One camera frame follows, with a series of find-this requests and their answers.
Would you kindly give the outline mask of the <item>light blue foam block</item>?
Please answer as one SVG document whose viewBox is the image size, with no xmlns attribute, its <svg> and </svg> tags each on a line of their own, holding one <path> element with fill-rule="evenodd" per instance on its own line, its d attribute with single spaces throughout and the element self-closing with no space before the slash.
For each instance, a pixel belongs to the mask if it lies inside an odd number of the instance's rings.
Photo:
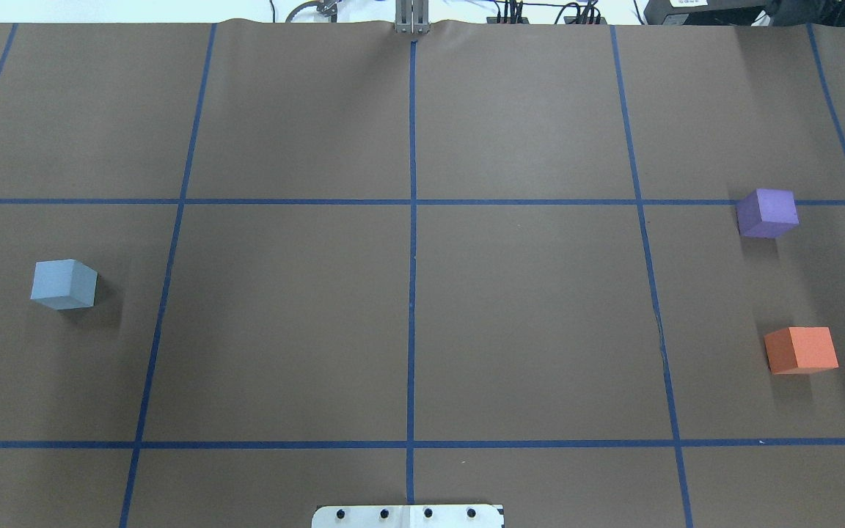
<svg viewBox="0 0 845 528">
<path fill-rule="evenodd" d="M 30 300 L 54 310 L 94 307 L 98 273 L 79 260 L 34 264 Z"/>
</svg>

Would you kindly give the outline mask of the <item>purple foam block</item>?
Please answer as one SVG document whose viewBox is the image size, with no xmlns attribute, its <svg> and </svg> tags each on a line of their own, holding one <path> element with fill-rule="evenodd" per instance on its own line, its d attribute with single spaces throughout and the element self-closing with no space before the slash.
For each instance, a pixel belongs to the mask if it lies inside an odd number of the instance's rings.
<svg viewBox="0 0 845 528">
<path fill-rule="evenodd" d="M 747 238 L 778 238 L 800 224 L 794 192 L 755 189 L 736 204 L 738 231 Z"/>
</svg>

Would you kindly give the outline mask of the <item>orange foam block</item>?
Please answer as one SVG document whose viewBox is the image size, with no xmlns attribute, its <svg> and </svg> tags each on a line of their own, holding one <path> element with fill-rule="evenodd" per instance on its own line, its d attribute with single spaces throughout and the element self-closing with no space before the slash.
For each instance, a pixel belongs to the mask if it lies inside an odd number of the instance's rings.
<svg viewBox="0 0 845 528">
<path fill-rule="evenodd" d="M 807 375 L 839 368 L 827 327 L 792 326 L 764 335 L 771 374 Z"/>
</svg>

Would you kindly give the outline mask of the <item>white metal mounting plate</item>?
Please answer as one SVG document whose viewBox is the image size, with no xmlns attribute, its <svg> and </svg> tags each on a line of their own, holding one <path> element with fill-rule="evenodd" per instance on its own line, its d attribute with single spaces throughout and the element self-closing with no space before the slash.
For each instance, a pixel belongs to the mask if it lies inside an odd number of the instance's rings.
<svg viewBox="0 0 845 528">
<path fill-rule="evenodd" d="M 504 527 L 502 505 L 329 505 L 312 527 Z"/>
</svg>

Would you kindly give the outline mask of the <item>black box at table edge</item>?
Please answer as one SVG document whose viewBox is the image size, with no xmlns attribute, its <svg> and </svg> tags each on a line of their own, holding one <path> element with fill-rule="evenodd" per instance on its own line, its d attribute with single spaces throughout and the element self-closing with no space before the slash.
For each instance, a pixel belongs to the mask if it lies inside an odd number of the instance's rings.
<svg viewBox="0 0 845 528">
<path fill-rule="evenodd" d="M 752 26 L 768 1 L 648 1 L 648 26 Z"/>
</svg>

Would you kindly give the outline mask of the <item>grey aluminium frame post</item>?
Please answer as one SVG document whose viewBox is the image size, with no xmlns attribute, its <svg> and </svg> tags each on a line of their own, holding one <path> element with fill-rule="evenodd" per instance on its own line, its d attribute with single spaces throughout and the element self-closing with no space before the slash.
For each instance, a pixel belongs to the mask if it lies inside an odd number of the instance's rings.
<svg viewBox="0 0 845 528">
<path fill-rule="evenodd" d="M 429 0 L 396 0 L 395 32 L 397 34 L 427 34 L 431 23 Z"/>
</svg>

